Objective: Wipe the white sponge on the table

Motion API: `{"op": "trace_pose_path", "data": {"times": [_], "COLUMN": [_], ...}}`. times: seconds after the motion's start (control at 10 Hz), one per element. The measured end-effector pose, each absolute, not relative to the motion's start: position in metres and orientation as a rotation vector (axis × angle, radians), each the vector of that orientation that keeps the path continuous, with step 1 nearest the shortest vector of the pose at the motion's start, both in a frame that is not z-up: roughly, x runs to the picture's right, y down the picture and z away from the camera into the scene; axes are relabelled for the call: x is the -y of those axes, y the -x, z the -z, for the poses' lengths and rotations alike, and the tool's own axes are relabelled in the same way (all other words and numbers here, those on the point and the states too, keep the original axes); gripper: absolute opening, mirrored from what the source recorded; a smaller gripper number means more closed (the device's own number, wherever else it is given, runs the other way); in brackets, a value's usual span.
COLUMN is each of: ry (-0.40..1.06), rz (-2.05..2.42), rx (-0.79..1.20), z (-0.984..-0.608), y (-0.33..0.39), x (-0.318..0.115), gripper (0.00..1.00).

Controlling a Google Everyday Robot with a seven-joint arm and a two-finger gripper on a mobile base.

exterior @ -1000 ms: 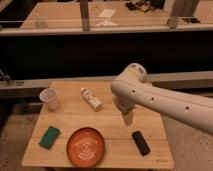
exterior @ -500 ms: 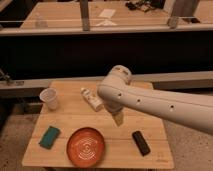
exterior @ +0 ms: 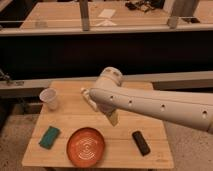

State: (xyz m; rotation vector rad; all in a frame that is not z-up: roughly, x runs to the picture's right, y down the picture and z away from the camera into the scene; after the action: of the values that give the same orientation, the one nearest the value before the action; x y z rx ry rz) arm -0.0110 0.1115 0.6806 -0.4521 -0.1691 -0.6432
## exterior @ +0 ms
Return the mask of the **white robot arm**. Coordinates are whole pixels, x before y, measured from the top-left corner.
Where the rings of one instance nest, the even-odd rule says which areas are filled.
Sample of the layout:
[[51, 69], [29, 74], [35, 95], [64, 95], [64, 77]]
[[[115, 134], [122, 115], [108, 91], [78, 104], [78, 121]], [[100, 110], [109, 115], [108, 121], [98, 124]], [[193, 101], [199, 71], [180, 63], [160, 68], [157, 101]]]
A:
[[118, 69], [106, 67], [89, 90], [106, 116], [121, 109], [213, 134], [212, 93], [132, 89], [122, 81]]

